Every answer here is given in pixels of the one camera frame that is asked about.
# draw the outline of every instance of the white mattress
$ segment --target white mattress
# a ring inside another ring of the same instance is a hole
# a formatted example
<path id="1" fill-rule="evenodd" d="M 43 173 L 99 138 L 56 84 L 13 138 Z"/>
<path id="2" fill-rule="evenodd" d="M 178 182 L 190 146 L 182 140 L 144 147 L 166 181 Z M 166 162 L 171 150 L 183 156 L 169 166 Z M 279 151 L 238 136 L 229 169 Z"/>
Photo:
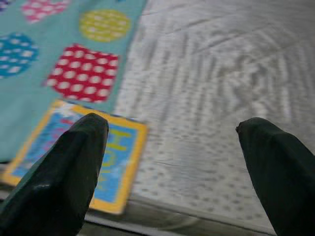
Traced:
<path id="1" fill-rule="evenodd" d="M 150 129 L 132 197 L 272 232 L 235 127 L 315 151 L 314 26 L 313 0 L 148 1 L 115 110 Z"/>

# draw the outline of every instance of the yellow card border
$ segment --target yellow card border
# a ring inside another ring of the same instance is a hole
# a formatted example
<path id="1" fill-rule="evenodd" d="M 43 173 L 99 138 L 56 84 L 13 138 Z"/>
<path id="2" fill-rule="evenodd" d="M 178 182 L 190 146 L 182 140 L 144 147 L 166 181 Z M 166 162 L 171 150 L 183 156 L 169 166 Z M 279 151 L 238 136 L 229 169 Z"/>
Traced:
<path id="1" fill-rule="evenodd" d="M 27 151 L 30 149 L 32 142 L 36 139 L 36 137 L 40 134 L 42 129 L 48 123 L 48 120 L 50 116 L 52 115 L 54 109 L 62 105 L 62 103 L 65 103 L 65 101 L 56 100 L 52 104 L 52 108 L 46 113 L 46 115 L 41 120 L 39 125 L 36 127 L 34 132 L 31 134 L 28 140 L 24 143 L 23 147 L 17 153 L 16 158 L 6 168 L 4 174 L 2 175 L 2 181 L 4 181 L 7 184 L 14 185 L 14 186 L 16 186 L 19 183 L 21 178 L 13 176 L 11 173 L 23 161 L 23 158 L 25 157 Z M 93 197 L 90 204 L 90 208 L 93 208 L 96 210 L 101 210 L 101 211 L 105 211 L 105 212 L 113 213 L 113 214 L 122 213 L 126 205 L 127 198 L 131 190 L 131 185 L 132 185 L 132 182 L 133 182 L 133 179 L 134 179 L 137 167 L 138 167 L 141 152 L 146 141 L 146 136 L 148 132 L 147 126 L 141 123 L 136 123 L 134 121 L 128 120 L 126 118 L 114 117 L 109 114 L 96 111 L 93 109 L 89 109 L 86 107 L 82 107 L 76 104 L 73 104 L 72 110 L 74 112 L 77 112 L 83 115 L 93 112 L 107 119 L 109 123 L 136 129 L 138 131 L 137 139 L 135 140 L 135 143 L 137 145 L 134 147 L 133 152 L 131 154 L 130 161 L 128 165 L 126 166 L 126 172 L 122 178 L 122 182 L 121 182 L 122 184 L 121 184 L 120 189 L 118 190 L 118 193 L 117 193 L 118 197 L 116 201 L 114 203 L 109 203 L 109 202 L 105 202 L 99 199 L 95 199 Z"/>

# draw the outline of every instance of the card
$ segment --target card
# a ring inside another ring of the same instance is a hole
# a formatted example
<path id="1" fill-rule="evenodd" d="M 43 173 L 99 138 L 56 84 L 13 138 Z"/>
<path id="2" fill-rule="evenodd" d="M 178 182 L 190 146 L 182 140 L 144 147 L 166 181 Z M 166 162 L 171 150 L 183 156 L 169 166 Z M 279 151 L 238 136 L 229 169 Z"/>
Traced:
<path id="1" fill-rule="evenodd" d="M 109 123 L 109 134 L 98 184 L 90 207 L 122 213 L 130 193 L 147 135 L 144 124 L 57 100 L 9 164 L 2 180 L 17 185 L 30 167 L 44 155 L 62 133 L 79 118 L 94 112 Z"/>

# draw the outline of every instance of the polka dot pattern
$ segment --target polka dot pattern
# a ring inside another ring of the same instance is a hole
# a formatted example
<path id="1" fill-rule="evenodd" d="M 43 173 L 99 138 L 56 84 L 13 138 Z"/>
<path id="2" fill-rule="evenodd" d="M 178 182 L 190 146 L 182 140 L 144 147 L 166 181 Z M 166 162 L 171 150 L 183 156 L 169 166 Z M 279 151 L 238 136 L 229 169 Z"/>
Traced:
<path id="1" fill-rule="evenodd" d="M 12 1 L 13 0 L 0 0 L 0 12 L 6 10 Z"/>
<path id="2" fill-rule="evenodd" d="M 0 37 L 0 77 L 17 75 L 28 69 L 38 56 L 38 48 L 21 33 Z"/>
<path id="3" fill-rule="evenodd" d="M 46 85 L 66 99 L 100 103 L 110 95 L 118 65 L 119 57 L 115 54 L 73 44 L 63 51 Z"/>
<path id="4" fill-rule="evenodd" d="M 85 13 L 80 25 L 85 37 L 98 42 L 110 42 L 124 37 L 130 27 L 130 19 L 125 14 L 109 9 Z"/>
<path id="5" fill-rule="evenodd" d="M 22 6 L 22 12 L 30 23 L 41 21 L 47 16 L 64 11 L 71 0 L 52 2 L 50 0 L 28 0 Z"/>

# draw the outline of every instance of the pink polka dot shape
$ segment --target pink polka dot shape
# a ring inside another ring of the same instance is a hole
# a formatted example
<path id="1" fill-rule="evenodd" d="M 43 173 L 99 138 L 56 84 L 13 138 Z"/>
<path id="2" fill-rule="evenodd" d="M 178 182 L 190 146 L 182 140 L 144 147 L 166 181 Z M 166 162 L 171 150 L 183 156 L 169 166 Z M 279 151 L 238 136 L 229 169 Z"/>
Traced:
<path id="1" fill-rule="evenodd" d="M 100 103 L 110 95 L 118 66 L 118 55 L 73 44 L 64 49 L 46 85 L 63 98 Z"/>
<path id="2" fill-rule="evenodd" d="M 27 0 L 22 5 L 22 12 L 30 23 L 41 21 L 47 16 L 64 11 L 71 0 L 52 2 L 51 0 Z"/>

